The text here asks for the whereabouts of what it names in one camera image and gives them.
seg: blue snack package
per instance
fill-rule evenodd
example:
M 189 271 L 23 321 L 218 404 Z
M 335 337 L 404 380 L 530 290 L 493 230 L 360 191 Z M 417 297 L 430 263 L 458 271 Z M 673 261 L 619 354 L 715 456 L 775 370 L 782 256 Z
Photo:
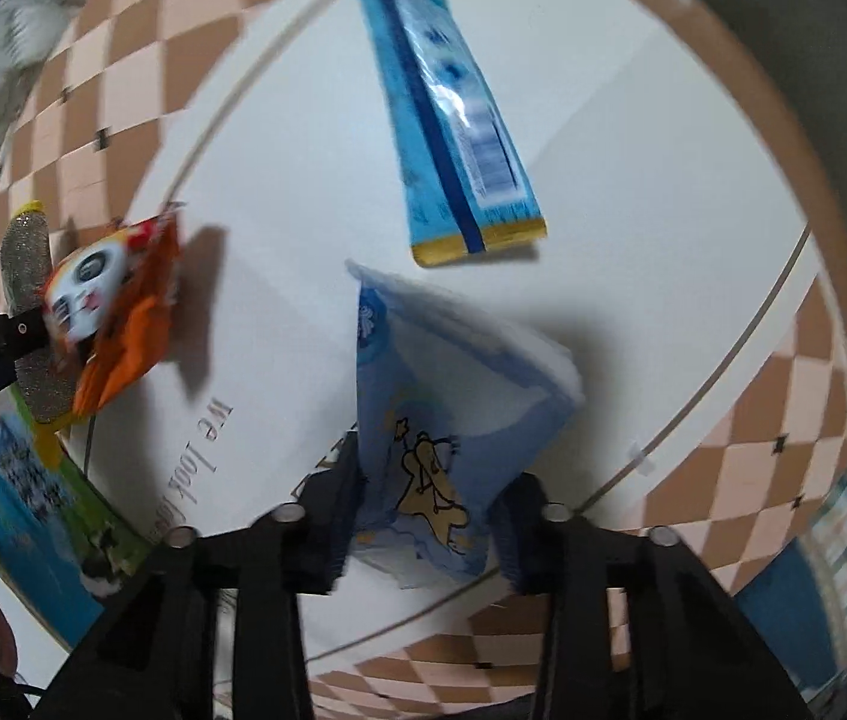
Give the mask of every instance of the blue snack package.
M 583 402 L 549 338 L 451 293 L 350 265 L 360 280 L 355 554 L 411 547 L 459 580 L 487 562 L 487 510 Z
M 545 237 L 521 160 L 446 0 L 361 0 L 390 104 L 414 259 Z

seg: silver glitter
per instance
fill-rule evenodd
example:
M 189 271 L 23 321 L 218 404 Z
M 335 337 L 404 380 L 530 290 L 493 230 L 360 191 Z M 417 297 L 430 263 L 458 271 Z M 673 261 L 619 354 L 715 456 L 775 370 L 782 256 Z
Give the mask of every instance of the silver glitter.
M 27 211 L 12 218 L 0 242 L 0 272 L 10 316 L 37 308 L 41 289 L 53 271 L 47 218 Z M 36 422 L 46 424 L 70 410 L 76 379 L 57 373 L 50 349 L 17 360 L 17 385 Z

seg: cable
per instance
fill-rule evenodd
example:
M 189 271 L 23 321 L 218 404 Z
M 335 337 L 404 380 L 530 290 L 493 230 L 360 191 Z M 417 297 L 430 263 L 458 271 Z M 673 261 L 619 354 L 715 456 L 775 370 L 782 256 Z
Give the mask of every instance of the cable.
M 47 693 L 47 691 L 43 688 L 35 688 L 33 685 L 27 685 L 27 682 L 24 680 L 23 675 L 19 671 L 14 674 L 14 678 L 11 682 L 13 682 L 14 687 L 25 696 L 37 696 L 40 698 L 44 693 Z
M 89 481 L 91 477 L 88 472 L 91 470 L 91 448 L 94 447 L 94 425 L 97 424 L 97 415 L 91 417 L 91 421 L 86 425 L 86 443 L 84 444 L 84 478 Z

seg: blue wrapper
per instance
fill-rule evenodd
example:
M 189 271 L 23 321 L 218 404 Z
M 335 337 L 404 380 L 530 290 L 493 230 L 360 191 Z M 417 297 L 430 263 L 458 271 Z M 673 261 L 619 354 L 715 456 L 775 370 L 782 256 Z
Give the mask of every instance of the blue wrapper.
M 487 509 L 583 401 L 564 347 L 450 293 L 360 280 L 355 553 L 412 547 L 459 580 L 487 562 Z
M 497 103 L 446 0 L 361 0 L 390 104 L 414 259 L 546 235 Z

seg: orange and white checkered pattern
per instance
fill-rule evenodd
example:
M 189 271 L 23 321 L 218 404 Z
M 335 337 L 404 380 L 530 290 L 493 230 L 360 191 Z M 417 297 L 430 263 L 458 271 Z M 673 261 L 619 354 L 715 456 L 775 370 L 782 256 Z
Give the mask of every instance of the orange and white checkered pattern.
M 0 176 L 0 241 L 35 199 L 51 234 L 70 229 L 76 245 L 107 234 L 174 114 L 270 1 L 88 0 L 17 121 Z
M 532 692 L 546 602 L 511 596 L 458 627 L 353 671 L 310 680 L 318 717 L 421 717 L 499 704 Z
M 847 371 L 818 282 L 729 413 L 628 517 L 671 525 L 729 592 L 804 531 L 847 469 Z

